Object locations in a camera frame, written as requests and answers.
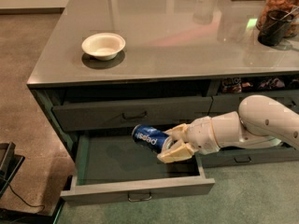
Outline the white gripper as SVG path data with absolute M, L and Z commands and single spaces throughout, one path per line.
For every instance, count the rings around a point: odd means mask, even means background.
M 177 142 L 170 147 L 163 148 L 162 152 L 157 155 L 158 160 L 163 163 L 186 161 L 195 152 L 207 155 L 220 151 L 211 117 L 196 119 L 189 125 L 179 124 L 165 133 Z

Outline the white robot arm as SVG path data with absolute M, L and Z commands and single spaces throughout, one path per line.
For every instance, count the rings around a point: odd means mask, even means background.
M 260 149 L 286 143 L 298 149 L 299 114 L 267 96 L 251 95 L 234 112 L 182 123 L 166 133 L 174 144 L 158 155 L 164 163 L 186 161 L 195 153 L 212 154 L 224 147 Z

